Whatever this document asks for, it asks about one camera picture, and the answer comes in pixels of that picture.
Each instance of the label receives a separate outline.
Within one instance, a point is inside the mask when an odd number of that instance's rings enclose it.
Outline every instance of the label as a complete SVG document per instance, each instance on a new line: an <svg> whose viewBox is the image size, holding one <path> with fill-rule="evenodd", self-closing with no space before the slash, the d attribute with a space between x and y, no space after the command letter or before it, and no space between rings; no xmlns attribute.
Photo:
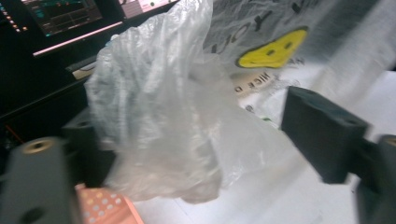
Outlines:
<svg viewBox="0 0 396 224"><path fill-rule="evenodd" d="M269 86L276 77L269 72L256 74L238 74L232 77L233 86L238 96L246 95Z"/></svg>

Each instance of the black machine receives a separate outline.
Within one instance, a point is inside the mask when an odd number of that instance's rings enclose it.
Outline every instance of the black machine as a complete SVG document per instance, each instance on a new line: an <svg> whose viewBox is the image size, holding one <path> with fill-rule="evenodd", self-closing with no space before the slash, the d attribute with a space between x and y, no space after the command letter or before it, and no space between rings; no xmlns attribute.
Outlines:
<svg viewBox="0 0 396 224"><path fill-rule="evenodd" d="M356 189L361 224L395 223L395 135L368 142L365 121L295 87L289 88L281 127L323 182L344 183L348 173L361 179ZM98 149L87 109L64 126L64 136L67 141L41 138L13 151L1 223L61 223L59 217L64 224L82 223L73 187L101 186L115 155Z"/></svg>
<svg viewBox="0 0 396 224"><path fill-rule="evenodd" d="M122 26L175 1L2 0L0 9L35 57Z"/></svg>
<svg viewBox="0 0 396 224"><path fill-rule="evenodd" d="M175 2L0 0L0 176L12 148L60 136L87 106L83 84L111 36Z"/></svg>

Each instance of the black plastic part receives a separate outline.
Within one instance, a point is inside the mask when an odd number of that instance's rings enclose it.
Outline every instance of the black plastic part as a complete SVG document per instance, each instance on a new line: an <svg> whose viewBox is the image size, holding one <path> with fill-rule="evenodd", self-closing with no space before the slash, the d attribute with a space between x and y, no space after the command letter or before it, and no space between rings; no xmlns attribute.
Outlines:
<svg viewBox="0 0 396 224"><path fill-rule="evenodd" d="M360 224L396 223L396 135L378 144L363 138L368 124L315 92L290 87L282 130L326 183L344 183L348 173L361 181L356 189Z"/></svg>
<svg viewBox="0 0 396 224"><path fill-rule="evenodd" d="M115 160L113 151L99 149L89 109L83 110L63 127L69 151L77 153L75 180L88 188L101 187Z"/></svg>
<svg viewBox="0 0 396 224"><path fill-rule="evenodd" d="M46 147L26 154L25 150ZM64 141L41 138L14 149L0 209L0 223L82 224L68 174Z"/></svg>
<svg viewBox="0 0 396 224"><path fill-rule="evenodd" d="M322 176L344 183L368 124L313 91L289 87L281 129Z"/></svg>
<svg viewBox="0 0 396 224"><path fill-rule="evenodd" d="M396 136L384 135L373 154L377 190L358 186L358 209L361 224L396 223Z"/></svg>

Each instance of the display screen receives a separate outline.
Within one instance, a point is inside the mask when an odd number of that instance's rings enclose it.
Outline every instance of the display screen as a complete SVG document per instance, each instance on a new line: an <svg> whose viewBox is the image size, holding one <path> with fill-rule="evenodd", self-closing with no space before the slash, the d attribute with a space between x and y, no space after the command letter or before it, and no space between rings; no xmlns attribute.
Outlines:
<svg viewBox="0 0 396 224"><path fill-rule="evenodd" d="M102 19L93 0L22 0L45 36Z"/></svg>
<svg viewBox="0 0 396 224"><path fill-rule="evenodd" d="M127 19L138 16L154 8L162 7L176 0L118 0Z"/></svg>

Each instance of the white surface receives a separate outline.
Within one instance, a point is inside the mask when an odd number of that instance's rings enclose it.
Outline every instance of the white surface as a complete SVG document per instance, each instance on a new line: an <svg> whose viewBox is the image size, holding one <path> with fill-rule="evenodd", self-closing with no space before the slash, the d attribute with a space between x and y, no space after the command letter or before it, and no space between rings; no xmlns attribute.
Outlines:
<svg viewBox="0 0 396 224"><path fill-rule="evenodd" d="M380 133L396 134L394 90L396 73L384 73L350 108L373 124L370 140ZM289 148L282 160L242 177L212 202L188 204L157 198L135 206L146 224L354 224L358 223L353 193L357 179L352 179L347 185L322 184L300 153Z"/></svg>

